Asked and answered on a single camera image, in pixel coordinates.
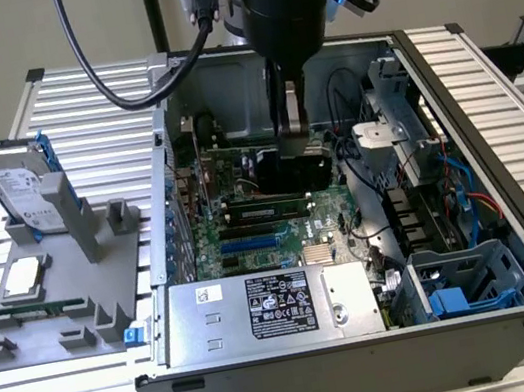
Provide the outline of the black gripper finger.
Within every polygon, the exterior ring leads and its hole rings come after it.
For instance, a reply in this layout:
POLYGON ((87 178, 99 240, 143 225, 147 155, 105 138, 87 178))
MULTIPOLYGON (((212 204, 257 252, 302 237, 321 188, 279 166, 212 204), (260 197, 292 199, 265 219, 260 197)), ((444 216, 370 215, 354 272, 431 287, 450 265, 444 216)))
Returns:
POLYGON ((289 127, 296 149, 304 148, 309 140, 309 120, 305 109, 305 80, 302 70, 283 68, 283 80, 286 93, 286 105, 289 127))
POLYGON ((275 64, 273 60, 266 60, 264 66, 270 118, 273 123, 274 135, 279 137, 284 130, 289 128, 283 76, 281 70, 279 70, 279 65, 275 64))

